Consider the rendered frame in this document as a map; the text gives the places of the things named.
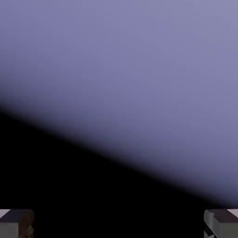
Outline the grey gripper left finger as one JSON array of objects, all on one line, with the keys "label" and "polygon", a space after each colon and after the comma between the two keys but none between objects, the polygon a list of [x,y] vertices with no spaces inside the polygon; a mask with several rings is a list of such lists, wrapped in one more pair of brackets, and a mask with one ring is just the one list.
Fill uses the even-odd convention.
[{"label": "grey gripper left finger", "polygon": [[0,209],[0,238],[34,238],[34,212],[29,209]]}]

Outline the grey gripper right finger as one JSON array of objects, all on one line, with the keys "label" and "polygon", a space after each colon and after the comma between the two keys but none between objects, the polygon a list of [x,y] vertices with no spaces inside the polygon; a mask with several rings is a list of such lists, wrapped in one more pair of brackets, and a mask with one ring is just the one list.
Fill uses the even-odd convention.
[{"label": "grey gripper right finger", "polygon": [[204,211],[204,238],[238,238],[238,209]]}]

